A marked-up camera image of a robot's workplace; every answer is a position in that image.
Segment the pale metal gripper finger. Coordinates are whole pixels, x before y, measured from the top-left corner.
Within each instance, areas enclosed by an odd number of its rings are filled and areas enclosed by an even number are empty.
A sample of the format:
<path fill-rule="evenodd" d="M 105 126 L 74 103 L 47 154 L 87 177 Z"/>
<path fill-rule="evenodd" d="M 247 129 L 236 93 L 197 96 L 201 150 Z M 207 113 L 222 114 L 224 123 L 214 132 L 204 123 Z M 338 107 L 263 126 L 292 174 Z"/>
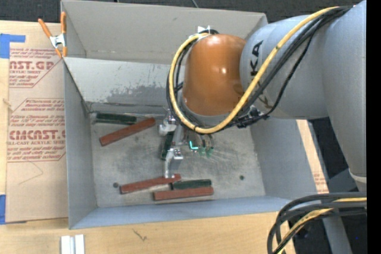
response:
<path fill-rule="evenodd" d="M 172 178 L 183 161 L 180 149 L 169 149 L 164 160 L 164 177 Z"/>
<path fill-rule="evenodd" d="M 163 118 L 162 123 L 158 127 L 160 136 L 166 136 L 168 133 L 174 132 L 177 127 L 177 120 L 173 113 L 169 111 Z"/>

